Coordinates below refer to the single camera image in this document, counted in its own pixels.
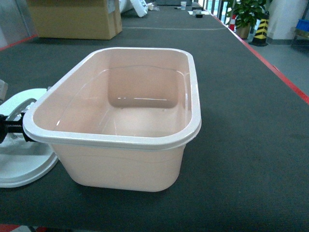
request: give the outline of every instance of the small white cup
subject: small white cup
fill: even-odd
[[[181,1],[180,2],[180,5],[181,5],[181,9],[184,11],[185,10],[185,7],[187,5],[187,2],[186,1]]]

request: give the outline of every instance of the red floor line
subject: red floor line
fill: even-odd
[[[20,227],[19,225],[0,224],[0,232],[10,232]]]
[[[212,15],[217,19],[222,25],[224,25],[216,16]],[[242,42],[256,57],[259,58],[278,78],[280,78],[289,88],[291,88],[301,99],[303,99],[307,104],[309,104],[309,96],[307,96],[303,91],[301,91],[296,85],[294,85],[283,73],[279,71],[274,65],[269,63],[264,57],[262,57],[257,51],[255,51],[249,44],[247,44],[243,39],[241,39],[235,32],[228,28],[233,35]]]
[[[23,39],[23,40],[17,41],[17,42],[15,42],[15,43],[11,43],[11,44],[9,44],[9,45],[7,45],[7,46],[5,46],[5,47],[0,48],[0,51],[2,51],[2,50],[4,50],[4,49],[7,49],[7,48],[9,48],[9,47],[13,47],[14,45],[17,45],[17,44],[26,42],[26,41],[28,41],[28,40],[31,40],[31,39],[33,39],[33,38],[35,38],[35,37],[37,37],[37,36],[38,36],[38,35],[32,35],[32,36],[27,37],[27,38],[25,38],[25,39]]]

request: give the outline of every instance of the table surface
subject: table surface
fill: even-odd
[[[179,178],[150,193],[86,187],[59,162],[0,189],[0,223],[96,231],[293,231],[309,228],[309,106],[226,27],[160,6],[123,15],[110,41],[33,39],[0,52],[8,97],[53,85],[92,51],[170,47],[195,59],[202,128]]]

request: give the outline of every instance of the pink plastic tub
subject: pink plastic tub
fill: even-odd
[[[95,51],[26,113],[26,134],[82,185],[161,191],[201,127],[193,57],[165,48]]]

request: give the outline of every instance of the potted plant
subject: potted plant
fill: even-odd
[[[246,39],[250,27],[254,27],[256,21],[264,15],[267,0],[237,0],[232,12],[236,15],[236,34]]]

